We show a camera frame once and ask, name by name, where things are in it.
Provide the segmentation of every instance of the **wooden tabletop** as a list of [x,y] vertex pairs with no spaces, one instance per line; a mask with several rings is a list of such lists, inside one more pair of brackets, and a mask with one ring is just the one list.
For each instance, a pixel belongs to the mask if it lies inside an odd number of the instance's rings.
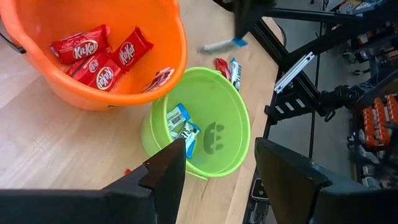
[[[233,34],[233,15],[211,0],[180,0],[188,38],[188,67],[214,68],[199,45]],[[282,38],[274,21],[264,18]],[[277,65],[249,34],[237,52],[241,94],[252,127],[249,154],[239,170],[208,181],[186,176],[178,223],[242,223],[255,168],[254,138],[263,135]],[[55,96],[20,55],[0,42],[0,188],[101,189],[147,159],[140,127],[150,105],[87,112]]]

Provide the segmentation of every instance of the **red candy wrapper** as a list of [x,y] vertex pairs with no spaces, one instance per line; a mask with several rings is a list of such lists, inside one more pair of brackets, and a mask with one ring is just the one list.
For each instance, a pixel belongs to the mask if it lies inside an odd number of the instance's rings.
[[142,56],[144,56],[154,45],[148,42],[138,27],[130,36],[113,52],[112,58],[124,72],[128,72]]
[[131,173],[131,170],[126,169],[126,171],[124,171],[124,175],[129,175]]
[[223,76],[228,80],[231,81],[231,72],[229,72],[228,68],[228,62],[226,62],[224,59],[221,58],[216,58],[214,60],[214,64],[216,66],[216,69],[223,74]]
[[74,63],[67,75],[98,90],[110,91],[122,73],[110,53],[101,52]]
[[52,42],[51,50],[62,63],[68,65],[108,48],[108,34],[109,27],[100,25],[91,31]]
[[155,78],[152,80],[150,85],[144,90],[144,93],[154,91],[161,87],[167,80],[171,78],[174,73],[174,68],[167,67],[160,70],[155,74]]

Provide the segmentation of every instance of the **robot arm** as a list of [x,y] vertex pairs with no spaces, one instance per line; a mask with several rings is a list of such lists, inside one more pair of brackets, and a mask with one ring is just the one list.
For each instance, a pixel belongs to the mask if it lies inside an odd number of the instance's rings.
[[214,0],[224,9],[234,12],[234,38],[242,39],[261,19],[264,12],[276,5],[276,0]]

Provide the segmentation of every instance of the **kitkat bar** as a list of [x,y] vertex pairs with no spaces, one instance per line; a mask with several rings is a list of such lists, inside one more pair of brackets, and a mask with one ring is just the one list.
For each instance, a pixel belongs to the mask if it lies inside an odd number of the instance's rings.
[[122,75],[120,67],[112,59],[109,59],[99,69],[90,86],[98,90],[110,91]]
[[153,46],[152,43],[144,38],[140,29],[136,27],[120,47],[113,52],[112,58],[123,72],[128,72]]
[[110,91],[122,75],[108,52],[100,52],[75,62],[67,75],[98,90]]
[[64,64],[87,58],[109,47],[109,27],[100,25],[88,32],[75,34],[63,40],[52,42],[51,50]]

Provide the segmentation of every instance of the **white candy wrapper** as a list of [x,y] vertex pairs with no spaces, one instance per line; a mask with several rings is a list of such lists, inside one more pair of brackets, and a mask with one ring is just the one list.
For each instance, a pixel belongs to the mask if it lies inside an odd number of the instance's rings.
[[192,159],[193,156],[193,150],[195,148],[195,144],[196,144],[196,136],[199,134],[200,132],[200,128],[187,121],[185,122],[185,126],[182,129],[182,131],[180,132],[180,134],[178,134],[177,138],[184,138],[185,139],[185,149],[187,152],[187,158],[188,159]]
[[171,132],[170,132],[170,135],[171,135],[171,137],[172,137],[173,140],[176,140],[177,137],[178,137],[178,133],[175,133],[174,131],[171,131]]
[[222,54],[239,49],[247,44],[248,43],[243,39],[233,38],[215,44],[204,45],[198,49],[198,52],[205,55]]
[[241,89],[241,75],[242,66],[232,58],[231,63],[229,63],[229,72],[231,72],[231,83],[235,86],[235,89],[239,91]]
[[184,105],[179,103],[172,111],[167,113],[166,118],[167,118],[167,126],[171,131],[178,125],[191,119],[191,116],[189,115],[188,111],[185,109]]

